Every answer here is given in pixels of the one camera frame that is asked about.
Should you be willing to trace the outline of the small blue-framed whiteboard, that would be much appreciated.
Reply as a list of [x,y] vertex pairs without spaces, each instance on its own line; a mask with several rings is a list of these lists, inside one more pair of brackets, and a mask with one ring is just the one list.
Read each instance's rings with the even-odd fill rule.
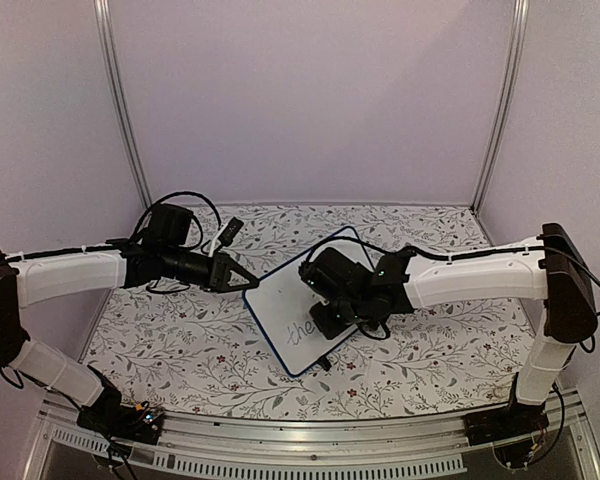
[[347,327],[332,340],[318,330],[309,310],[321,298],[302,282],[305,249],[261,279],[259,286],[242,294],[244,304],[283,370],[291,378],[304,375],[357,332]]

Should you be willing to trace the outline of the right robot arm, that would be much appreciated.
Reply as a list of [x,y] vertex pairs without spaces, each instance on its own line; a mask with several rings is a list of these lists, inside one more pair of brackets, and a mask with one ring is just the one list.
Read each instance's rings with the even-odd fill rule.
[[464,417],[471,445],[545,429],[545,404],[559,372],[575,347],[592,341],[600,310],[594,291],[600,280],[557,223],[518,243],[462,253],[433,253],[408,245],[382,250],[369,269],[333,248],[326,238],[299,266],[301,281],[321,302],[309,314],[332,340],[356,327],[363,335],[386,331],[390,316],[471,300],[518,298],[544,305],[542,332],[516,373],[506,406]]

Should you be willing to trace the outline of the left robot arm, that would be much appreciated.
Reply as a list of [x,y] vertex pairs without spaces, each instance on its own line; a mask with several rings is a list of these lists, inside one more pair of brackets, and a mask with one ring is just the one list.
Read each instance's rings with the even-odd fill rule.
[[162,411],[142,402],[126,405],[116,386],[92,366],[33,339],[21,324],[21,310],[39,302],[81,292],[145,286],[162,278],[206,292],[255,289],[258,278],[225,253],[242,221],[219,223],[208,243],[187,245],[192,210],[172,204],[167,194],[149,206],[127,238],[103,244],[29,254],[6,255],[0,249],[0,370],[58,392],[79,412],[77,424],[106,440],[157,444]]

